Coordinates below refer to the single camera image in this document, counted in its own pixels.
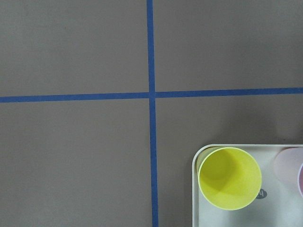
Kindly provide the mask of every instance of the gray surface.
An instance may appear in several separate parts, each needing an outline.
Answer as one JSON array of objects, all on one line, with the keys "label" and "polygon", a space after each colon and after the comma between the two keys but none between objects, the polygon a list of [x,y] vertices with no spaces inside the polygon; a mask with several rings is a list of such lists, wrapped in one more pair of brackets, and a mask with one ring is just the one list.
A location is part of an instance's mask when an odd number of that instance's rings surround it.
[{"label": "gray surface", "polygon": [[0,96],[148,91],[146,2],[0,1]]},{"label": "gray surface", "polygon": [[300,87],[303,2],[155,0],[157,91]]},{"label": "gray surface", "polygon": [[148,112],[146,99],[0,104],[0,226],[152,226]]},{"label": "gray surface", "polygon": [[[156,90],[303,87],[302,1],[155,0]],[[146,1],[0,1],[0,96],[148,91]],[[159,220],[209,143],[303,143],[302,95],[157,99]],[[0,226],[152,225],[148,100],[0,103]]]},{"label": "gray surface", "polygon": [[191,164],[201,147],[302,144],[302,99],[303,95],[158,99],[159,226],[191,226]]}]

